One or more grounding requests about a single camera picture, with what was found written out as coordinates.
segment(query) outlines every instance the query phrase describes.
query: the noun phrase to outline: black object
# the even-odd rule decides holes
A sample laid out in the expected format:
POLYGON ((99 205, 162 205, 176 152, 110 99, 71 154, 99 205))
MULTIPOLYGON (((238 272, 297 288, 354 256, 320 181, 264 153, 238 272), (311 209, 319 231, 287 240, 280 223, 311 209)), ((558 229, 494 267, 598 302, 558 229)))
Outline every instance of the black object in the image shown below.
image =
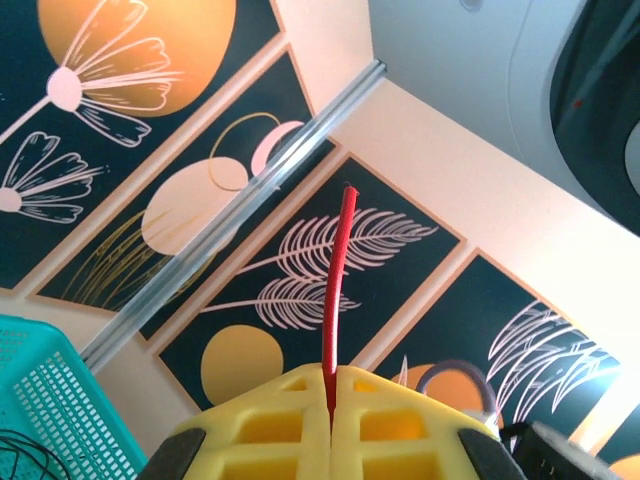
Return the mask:
POLYGON ((532 480, 621 480, 601 459, 537 422, 524 431, 513 458, 532 480))
POLYGON ((204 430, 192 428, 167 438, 137 480, 182 480, 206 436, 204 430))
POLYGON ((0 478, 3 480, 24 478, 23 468, 26 465, 29 465, 30 473, 37 474, 34 465, 38 468, 39 480, 71 480, 69 470, 54 452, 23 433, 0 428, 0 458, 9 458, 7 456, 12 462, 0 465, 0 478), (62 472, 64 477, 58 477, 58 472, 62 472))
POLYGON ((480 480, 526 480, 507 449, 478 430, 464 428, 458 438, 480 480))

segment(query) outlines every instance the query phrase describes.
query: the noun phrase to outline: white leaf drawing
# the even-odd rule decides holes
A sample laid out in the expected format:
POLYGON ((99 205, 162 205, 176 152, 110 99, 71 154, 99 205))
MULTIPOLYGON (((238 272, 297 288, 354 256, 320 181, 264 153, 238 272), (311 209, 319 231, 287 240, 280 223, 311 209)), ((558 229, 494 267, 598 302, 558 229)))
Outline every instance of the white leaf drawing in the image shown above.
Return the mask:
POLYGON ((0 212, 18 213, 51 223, 73 223, 83 208, 68 203, 91 193, 103 173, 76 152, 54 157, 60 137, 44 132, 27 136, 0 183, 0 212))
MULTIPOLYGON (((201 313, 252 306, 269 327, 316 330, 322 324, 326 288, 326 282, 301 283, 292 277, 278 278, 269 282, 255 300, 212 305, 201 313)), ((339 305, 340 312, 345 312, 361 304, 341 294, 339 305)))
POLYGON ((132 114, 160 110, 167 103, 172 84, 182 74, 168 70, 171 61, 158 37, 116 47, 147 10, 140 0, 98 1, 73 37, 60 66, 49 76, 46 95, 0 134, 0 144, 43 107, 53 104, 119 145, 138 146, 151 127, 112 109, 132 114), (102 42, 106 24, 114 34, 102 42), (145 60, 136 63, 136 59, 145 60), (135 96, 128 91, 131 88, 135 96))
POLYGON ((398 385, 407 387, 409 385, 409 359, 405 355, 402 359, 402 366, 400 367, 400 374, 398 375, 398 385))
MULTIPOLYGON (((277 262, 288 276, 299 282, 321 281, 329 271, 338 220, 338 216, 324 216, 298 221, 282 239, 278 255, 250 264, 239 273, 277 262)), ((381 267, 402 247, 417 242, 438 229, 438 226, 422 226, 403 213, 376 208, 357 210, 345 267, 361 271, 381 267)))
POLYGON ((583 383, 619 371, 619 364, 607 352, 537 300, 502 328, 488 358, 492 365, 487 380, 504 372, 497 393, 498 411, 522 386, 513 422, 525 420, 554 389, 551 413, 583 383))

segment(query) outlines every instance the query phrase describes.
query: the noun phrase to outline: fern leaf drawing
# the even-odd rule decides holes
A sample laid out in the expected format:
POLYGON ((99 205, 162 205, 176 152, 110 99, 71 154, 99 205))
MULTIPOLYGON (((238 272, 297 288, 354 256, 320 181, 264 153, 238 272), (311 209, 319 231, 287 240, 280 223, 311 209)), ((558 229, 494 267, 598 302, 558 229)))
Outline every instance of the fern leaf drawing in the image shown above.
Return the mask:
MULTIPOLYGON (((212 305, 201 313, 253 306, 269 327, 316 330, 322 324, 326 287, 326 282, 300 283, 291 277, 278 278, 269 282, 255 300, 212 305)), ((340 312, 360 305, 340 295, 340 312)))
POLYGON ((619 364, 575 326, 539 301, 518 312, 489 348, 488 379, 504 372, 498 410, 520 390, 513 422, 526 419, 555 390, 551 413, 583 383, 619 371, 619 364))
MULTIPOLYGON (((337 216, 300 220, 282 239, 278 255, 248 265, 240 273, 276 262, 283 272, 299 282, 321 281, 329 271, 337 225, 337 216)), ((381 267, 402 247, 435 233, 439 228, 420 225, 403 213, 376 208, 357 210, 345 266, 353 270, 381 267)))

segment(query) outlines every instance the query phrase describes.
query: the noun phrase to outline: ceiling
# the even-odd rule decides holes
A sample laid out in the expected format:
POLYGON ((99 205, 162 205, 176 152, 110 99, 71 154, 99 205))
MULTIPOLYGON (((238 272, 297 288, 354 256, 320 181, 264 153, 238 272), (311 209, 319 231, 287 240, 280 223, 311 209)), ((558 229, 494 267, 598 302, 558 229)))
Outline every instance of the ceiling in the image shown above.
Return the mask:
POLYGON ((640 0, 399 5, 369 1, 390 80, 640 235, 640 0))

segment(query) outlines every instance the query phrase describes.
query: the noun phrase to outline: black cable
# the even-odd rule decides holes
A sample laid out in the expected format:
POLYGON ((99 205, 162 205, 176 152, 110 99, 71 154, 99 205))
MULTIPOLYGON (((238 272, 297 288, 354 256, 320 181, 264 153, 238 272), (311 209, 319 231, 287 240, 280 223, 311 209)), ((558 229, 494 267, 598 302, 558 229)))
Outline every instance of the black cable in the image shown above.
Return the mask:
POLYGON ((49 468, 48 468, 48 463, 49 463, 49 462, 48 462, 48 461, 47 461, 47 465, 42 465, 42 463, 40 463, 40 461, 39 461, 39 460, 38 460, 38 459, 37 459, 37 458, 36 458, 36 457, 31 453, 31 452, 29 452, 28 450, 25 450, 24 448, 19 447, 19 446, 15 445, 15 444, 13 443, 13 441, 16 441, 16 442, 18 442, 18 443, 22 443, 22 444, 24 444, 24 442, 22 442, 21 440, 17 440, 17 439, 15 439, 15 438, 7 439, 7 438, 4 438, 4 437, 0 437, 0 441, 2 441, 2 442, 4 442, 4 443, 6 443, 7 445, 10 445, 10 446, 11 446, 12 448, 14 448, 17 452, 20 452, 20 453, 24 454, 25 456, 27 456, 29 459, 31 459, 31 461, 32 461, 33 463, 35 463, 35 464, 38 466, 38 468, 40 468, 40 470, 42 471, 42 474, 40 475, 39 480, 43 480, 43 479, 44 479, 44 476, 45 476, 45 475, 47 475, 47 474, 48 474, 48 475, 49 475, 53 480, 61 480, 60 478, 58 478, 58 476, 57 476, 55 473, 53 473, 53 472, 51 472, 51 471, 49 470, 49 468))
POLYGON ((12 450, 10 448, 4 448, 4 447, 0 447, 0 451, 13 453, 16 456, 16 459, 13 462, 13 468, 11 469, 11 478, 14 478, 16 476, 16 472, 18 471, 18 460, 20 459, 20 456, 19 456, 18 452, 14 451, 14 450, 12 450))
POLYGON ((45 475, 49 475, 54 480, 61 480, 61 479, 58 478, 58 476, 56 474, 52 473, 49 470, 49 465, 51 464, 51 459, 52 458, 59 465, 59 467, 63 471, 65 477, 68 480, 71 480, 71 478, 72 478, 71 477, 71 473, 69 472, 69 470, 65 466, 64 462, 54 452, 49 450, 44 445, 41 445, 40 443, 36 442, 32 438, 28 437, 27 435, 25 435, 23 433, 20 433, 20 432, 18 432, 16 430, 2 428, 2 429, 0 429, 0 442, 4 442, 5 444, 9 445, 13 449, 13 450, 11 450, 11 449, 7 449, 7 448, 2 448, 2 450, 12 451, 13 453, 16 454, 16 462, 14 463, 14 468, 13 468, 13 471, 11 473, 11 478, 8 479, 8 480, 13 480, 15 475, 16 475, 17 468, 18 468, 19 453, 23 453, 25 456, 27 456, 32 462, 34 462, 42 470, 42 475, 40 476, 39 480, 44 480, 45 475), (38 451, 42 455, 44 455, 44 457, 46 459, 45 465, 42 465, 42 463, 31 452, 27 451, 26 449, 24 449, 24 448, 22 448, 22 447, 20 447, 20 446, 18 446, 16 444, 23 445, 25 447, 30 447, 32 449, 35 449, 36 451, 38 451))

